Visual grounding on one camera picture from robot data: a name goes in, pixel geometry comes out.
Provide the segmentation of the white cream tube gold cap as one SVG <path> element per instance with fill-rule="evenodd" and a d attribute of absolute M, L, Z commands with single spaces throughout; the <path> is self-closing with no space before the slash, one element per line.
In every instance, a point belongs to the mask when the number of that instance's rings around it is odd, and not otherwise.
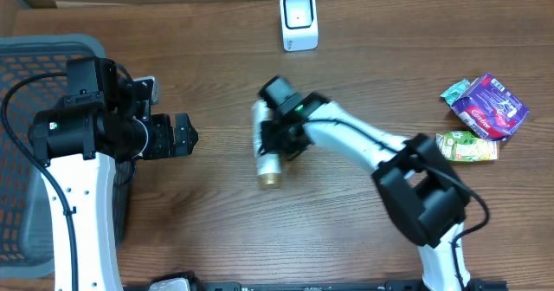
<path fill-rule="evenodd" d="M 280 157 L 276 153 L 262 154 L 262 123 L 270 121 L 272 114 L 264 100 L 252 106 L 254 160 L 257 180 L 262 190 L 278 189 L 281 185 Z"/>

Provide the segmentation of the green tea carton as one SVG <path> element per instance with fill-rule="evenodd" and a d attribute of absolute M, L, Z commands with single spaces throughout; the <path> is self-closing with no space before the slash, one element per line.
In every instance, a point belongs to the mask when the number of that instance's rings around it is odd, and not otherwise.
<path fill-rule="evenodd" d="M 481 139 L 469 131 L 437 133 L 435 140 L 442 155 L 450 161 L 479 162 L 499 158 L 496 142 Z"/>

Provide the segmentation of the teal wet wipes pack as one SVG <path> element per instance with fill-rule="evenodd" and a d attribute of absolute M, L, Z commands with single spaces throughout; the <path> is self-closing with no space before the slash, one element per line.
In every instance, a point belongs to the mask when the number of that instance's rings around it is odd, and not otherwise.
<path fill-rule="evenodd" d="M 463 79 L 444 91 L 441 94 L 441 98 L 443 98 L 449 106 L 452 106 L 469 88 L 470 85 L 471 82 L 469 80 Z"/>

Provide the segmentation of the purple sanitary pad pack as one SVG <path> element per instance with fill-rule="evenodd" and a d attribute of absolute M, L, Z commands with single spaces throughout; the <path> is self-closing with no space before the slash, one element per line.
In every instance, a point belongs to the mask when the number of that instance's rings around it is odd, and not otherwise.
<path fill-rule="evenodd" d="M 490 73 L 475 79 L 450 107 L 479 137 L 492 141 L 511 138 L 530 113 L 527 105 Z"/>

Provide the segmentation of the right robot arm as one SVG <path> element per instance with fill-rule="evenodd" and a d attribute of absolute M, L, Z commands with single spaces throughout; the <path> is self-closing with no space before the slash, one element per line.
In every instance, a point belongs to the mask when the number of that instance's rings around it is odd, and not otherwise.
<path fill-rule="evenodd" d="M 470 288 L 461 247 L 470 192 L 433 139 L 387 133 L 323 94 L 300 94 L 281 76 L 259 96 L 257 156 L 295 158 L 309 145 L 338 152 L 371 175 L 390 220 L 417 246 L 425 288 Z"/>

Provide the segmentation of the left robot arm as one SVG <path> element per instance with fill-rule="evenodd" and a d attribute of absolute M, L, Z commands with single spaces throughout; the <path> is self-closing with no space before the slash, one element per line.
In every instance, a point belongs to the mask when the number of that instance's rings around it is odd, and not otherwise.
<path fill-rule="evenodd" d="M 29 140 L 51 213 L 55 289 L 121 290 L 113 226 L 117 166 L 192 154 L 198 133 L 185 113 L 154 114 L 153 77 L 133 79 L 98 56 L 68 61 L 69 92 L 40 111 Z"/>

